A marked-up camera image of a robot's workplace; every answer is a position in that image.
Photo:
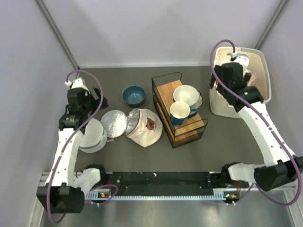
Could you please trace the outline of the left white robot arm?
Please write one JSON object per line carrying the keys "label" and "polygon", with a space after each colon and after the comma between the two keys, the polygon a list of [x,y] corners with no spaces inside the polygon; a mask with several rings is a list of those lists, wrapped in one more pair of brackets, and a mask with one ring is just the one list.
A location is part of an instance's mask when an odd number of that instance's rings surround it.
{"label": "left white robot arm", "polygon": [[74,173],[78,151],[94,153],[107,142],[101,122],[92,117],[97,110],[101,93],[96,87],[95,99],[82,78],[66,82],[68,104],[59,120],[58,146],[52,170],[36,196],[50,214],[80,213],[86,195],[94,187],[103,187],[107,175],[102,165],[90,164],[76,177]]}

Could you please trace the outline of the white mesh laundry bag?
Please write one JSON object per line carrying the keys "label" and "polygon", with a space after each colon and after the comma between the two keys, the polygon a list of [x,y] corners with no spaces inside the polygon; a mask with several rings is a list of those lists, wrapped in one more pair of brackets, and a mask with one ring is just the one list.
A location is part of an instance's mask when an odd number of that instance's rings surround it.
{"label": "white mesh laundry bag", "polygon": [[92,118],[85,127],[84,136],[80,142],[79,149],[85,153],[95,153],[101,150],[107,142],[113,142],[107,136],[107,132],[101,122]]}

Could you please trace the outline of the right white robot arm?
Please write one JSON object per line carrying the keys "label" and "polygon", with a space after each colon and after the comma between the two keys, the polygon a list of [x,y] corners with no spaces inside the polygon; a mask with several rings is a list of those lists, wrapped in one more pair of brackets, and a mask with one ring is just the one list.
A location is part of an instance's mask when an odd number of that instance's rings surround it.
{"label": "right white robot arm", "polygon": [[217,55],[213,61],[209,83],[213,113],[228,107],[240,117],[251,131],[261,150],[264,164],[231,163],[222,167],[221,182],[226,187],[238,181],[256,183],[263,191],[292,183],[303,172],[303,158],[285,143],[267,112],[258,88],[251,84],[245,54]]}

